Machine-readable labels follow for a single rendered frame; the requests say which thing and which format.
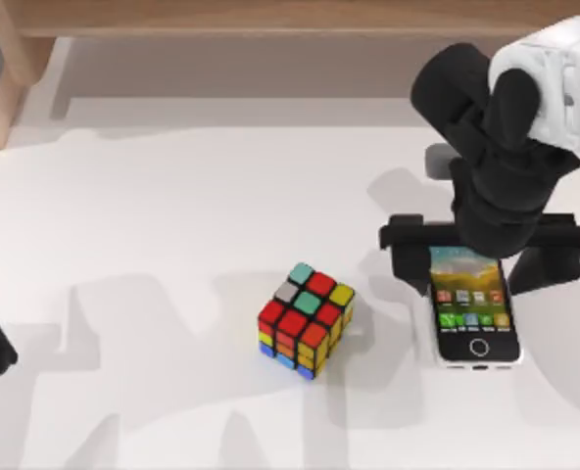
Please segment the wooden cupboard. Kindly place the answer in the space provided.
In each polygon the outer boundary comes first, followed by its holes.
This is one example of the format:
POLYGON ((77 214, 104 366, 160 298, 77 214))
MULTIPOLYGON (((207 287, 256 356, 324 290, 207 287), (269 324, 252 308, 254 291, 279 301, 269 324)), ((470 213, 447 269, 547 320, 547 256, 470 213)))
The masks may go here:
POLYGON ((56 39, 22 29, 24 0, 0 0, 0 149, 8 141, 25 92, 45 73, 56 39))

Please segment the pale grey rounded box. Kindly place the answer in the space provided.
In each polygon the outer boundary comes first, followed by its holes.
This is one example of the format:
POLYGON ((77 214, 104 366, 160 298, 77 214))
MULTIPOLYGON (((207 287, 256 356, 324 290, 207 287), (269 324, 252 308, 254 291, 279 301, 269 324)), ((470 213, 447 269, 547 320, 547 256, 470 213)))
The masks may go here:
POLYGON ((425 150, 425 173, 432 180, 451 180, 451 161, 459 154, 447 143, 435 143, 425 150))

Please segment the black and white smartphone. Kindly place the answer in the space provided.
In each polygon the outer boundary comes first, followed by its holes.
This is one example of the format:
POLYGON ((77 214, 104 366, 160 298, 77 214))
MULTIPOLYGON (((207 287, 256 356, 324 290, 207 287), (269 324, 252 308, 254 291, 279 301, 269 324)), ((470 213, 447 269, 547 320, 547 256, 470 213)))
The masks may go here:
POLYGON ((467 247, 429 249, 436 354, 449 368, 510 369, 523 356, 502 262, 467 247))

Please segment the multicoloured puzzle cube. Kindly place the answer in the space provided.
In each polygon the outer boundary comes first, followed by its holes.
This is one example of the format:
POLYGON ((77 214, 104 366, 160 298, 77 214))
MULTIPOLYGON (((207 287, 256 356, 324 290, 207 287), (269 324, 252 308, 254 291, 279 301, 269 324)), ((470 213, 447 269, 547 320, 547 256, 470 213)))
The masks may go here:
POLYGON ((316 379, 352 321, 356 290, 297 263, 257 317, 260 353, 316 379))

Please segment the wooden shelf board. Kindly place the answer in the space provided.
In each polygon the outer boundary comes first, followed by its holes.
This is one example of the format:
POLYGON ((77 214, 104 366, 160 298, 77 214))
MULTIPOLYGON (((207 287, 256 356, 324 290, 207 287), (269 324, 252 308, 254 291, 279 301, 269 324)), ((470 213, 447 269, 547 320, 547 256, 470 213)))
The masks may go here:
POLYGON ((580 0, 20 0, 23 35, 520 35, 580 15, 580 0))

